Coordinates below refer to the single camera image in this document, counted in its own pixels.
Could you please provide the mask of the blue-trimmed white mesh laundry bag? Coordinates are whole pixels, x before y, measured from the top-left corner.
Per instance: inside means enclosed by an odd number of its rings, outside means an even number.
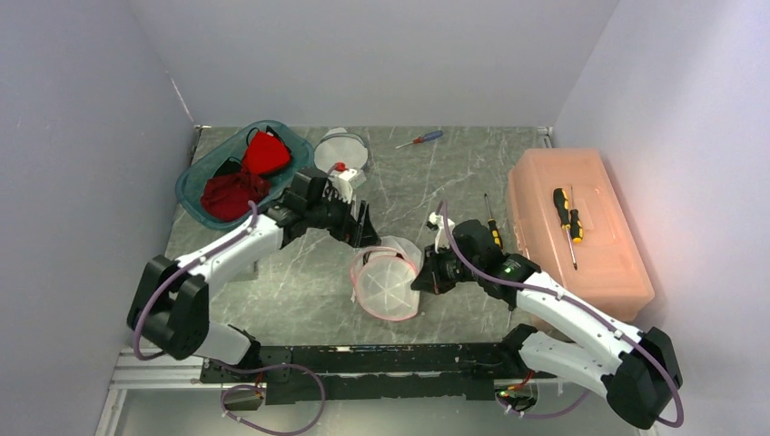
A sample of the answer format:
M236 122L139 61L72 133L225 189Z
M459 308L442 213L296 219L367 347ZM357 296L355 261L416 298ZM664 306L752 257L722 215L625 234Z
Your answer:
M334 164L342 163L348 168L365 169L370 160L370 148L360 135L338 127L330 129L314 148L314 165L327 171Z

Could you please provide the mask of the black bra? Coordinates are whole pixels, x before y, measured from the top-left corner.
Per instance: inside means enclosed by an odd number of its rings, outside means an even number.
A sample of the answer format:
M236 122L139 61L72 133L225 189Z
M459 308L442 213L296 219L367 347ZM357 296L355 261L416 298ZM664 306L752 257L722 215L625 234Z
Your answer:
M214 177L227 176L231 174L242 173L244 171L243 164L240 159L230 156L225 160L222 165L215 171Z

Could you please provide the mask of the dark red bra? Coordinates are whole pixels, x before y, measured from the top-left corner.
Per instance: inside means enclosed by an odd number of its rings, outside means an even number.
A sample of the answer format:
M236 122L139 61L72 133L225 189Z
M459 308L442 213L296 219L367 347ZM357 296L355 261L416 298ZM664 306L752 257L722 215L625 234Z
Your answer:
M249 202L265 199L271 183L245 170L242 173L213 177L204 186L200 203L205 212L223 221L233 222L250 211Z

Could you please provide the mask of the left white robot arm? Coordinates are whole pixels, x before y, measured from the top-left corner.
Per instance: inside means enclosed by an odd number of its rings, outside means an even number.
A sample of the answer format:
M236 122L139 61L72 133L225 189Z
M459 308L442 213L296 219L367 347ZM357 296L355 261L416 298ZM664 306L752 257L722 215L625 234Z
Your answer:
M197 356L217 362L237 381L253 379L262 365L261 343L243 329L213 322L211 298L247 266L310 229L352 248L380 244L368 203L355 198L364 180L355 168L303 168L277 198L262 206L249 202L244 222L214 242L176 259L152 258L127 315L134 356Z

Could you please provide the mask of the pink-trimmed white mesh laundry bag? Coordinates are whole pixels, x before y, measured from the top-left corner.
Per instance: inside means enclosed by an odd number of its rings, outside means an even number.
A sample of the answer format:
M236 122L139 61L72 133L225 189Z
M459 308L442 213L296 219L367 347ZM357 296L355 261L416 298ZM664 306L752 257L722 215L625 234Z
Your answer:
M422 251L413 242L384 236L379 245L360 250L349 276L351 301L369 315L402 322L419 312L420 293L411 289L422 266Z

